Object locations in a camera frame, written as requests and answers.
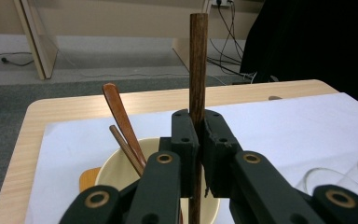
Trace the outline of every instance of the white paper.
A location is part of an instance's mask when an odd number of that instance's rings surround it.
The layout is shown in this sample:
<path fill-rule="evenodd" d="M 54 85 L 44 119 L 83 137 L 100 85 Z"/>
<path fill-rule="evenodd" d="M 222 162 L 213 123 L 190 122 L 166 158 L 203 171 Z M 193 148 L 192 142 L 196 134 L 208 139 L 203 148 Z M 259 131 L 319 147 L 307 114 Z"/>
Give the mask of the white paper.
<path fill-rule="evenodd" d="M 348 172 L 358 161 L 358 102 L 345 93 L 208 107 L 221 113 L 242 149 L 266 156 L 295 186 L 309 169 Z M 130 116 L 138 138 L 171 136 L 174 111 Z M 51 123 L 35 171 L 26 223 L 58 223 L 78 195 L 80 175 L 118 148 L 113 118 Z M 215 223 L 233 223 L 223 200 Z"/>

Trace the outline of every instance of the electrical outlet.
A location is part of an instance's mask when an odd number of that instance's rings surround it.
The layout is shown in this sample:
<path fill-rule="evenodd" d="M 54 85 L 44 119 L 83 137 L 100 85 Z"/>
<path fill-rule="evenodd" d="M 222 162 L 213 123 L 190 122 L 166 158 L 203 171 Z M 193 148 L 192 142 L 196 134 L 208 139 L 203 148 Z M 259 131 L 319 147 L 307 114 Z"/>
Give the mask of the electrical outlet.
<path fill-rule="evenodd" d="M 220 4 L 220 7 L 229 7 L 229 2 L 228 0 L 221 0 L 222 3 Z M 217 7 L 217 1 L 213 0 L 212 1 L 212 6 L 216 6 Z"/>

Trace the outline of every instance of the desk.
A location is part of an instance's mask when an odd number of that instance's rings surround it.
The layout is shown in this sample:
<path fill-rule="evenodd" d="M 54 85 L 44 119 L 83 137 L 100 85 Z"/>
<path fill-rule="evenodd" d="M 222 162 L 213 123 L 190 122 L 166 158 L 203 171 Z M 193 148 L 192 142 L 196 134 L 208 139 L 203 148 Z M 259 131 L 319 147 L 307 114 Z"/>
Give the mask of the desk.
<path fill-rule="evenodd" d="M 336 92 L 319 80 L 210 87 L 206 89 L 206 106 Z M 188 108 L 188 89 L 123 93 L 121 98 L 130 115 Z M 103 95 L 45 99 L 32 103 L 25 114 L 0 192 L 0 223 L 24 222 L 47 124 L 109 117 L 112 114 Z"/>

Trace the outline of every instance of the carpeted floor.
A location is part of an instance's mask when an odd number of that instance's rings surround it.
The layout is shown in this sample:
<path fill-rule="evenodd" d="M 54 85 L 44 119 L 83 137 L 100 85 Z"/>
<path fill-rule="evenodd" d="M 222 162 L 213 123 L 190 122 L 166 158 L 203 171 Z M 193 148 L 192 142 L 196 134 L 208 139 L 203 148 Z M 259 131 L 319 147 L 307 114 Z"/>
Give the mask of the carpeted floor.
<path fill-rule="evenodd" d="M 240 77 L 219 77 L 224 83 L 241 81 Z M 109 81 L 0 86 L 0 189 L 16 145 L 28 105 L 46 99 L 102 94 L 102 85 Z M 188 77 L 147 78 L 114 81 L 120 92 L 159 91 L 188 88 Z M 207 86 L 221 86 L 215 78 L 207 78 Z"/>

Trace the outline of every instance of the cream-colored bowl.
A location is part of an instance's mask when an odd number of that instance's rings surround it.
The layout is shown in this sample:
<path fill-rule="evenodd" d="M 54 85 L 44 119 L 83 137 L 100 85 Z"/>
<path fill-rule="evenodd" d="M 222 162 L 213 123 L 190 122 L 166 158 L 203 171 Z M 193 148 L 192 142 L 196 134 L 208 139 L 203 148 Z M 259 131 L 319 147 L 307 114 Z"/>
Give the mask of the cream-colored bowl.
<path fill-rule="evenodd" d="M 147 159 L 151 154 L 158 151 L 159 138 L 141 139 L 139 145 Z M 107 185 L 122 190 L 138 178 L 139 176 L 120 148 L 104 163 L 97 175 L 95 185 Z M 201 189 L 205 188 L 205 178 L 202 176 Z M 207 198 L 201 197 L 200 223 L 213 223 L 219 209 L 219 203 L 220 200 L 215 199 L 211 194 Z M 184 223 L 188 223 L 188 199 L 181 199 L 181 207 Z"/>

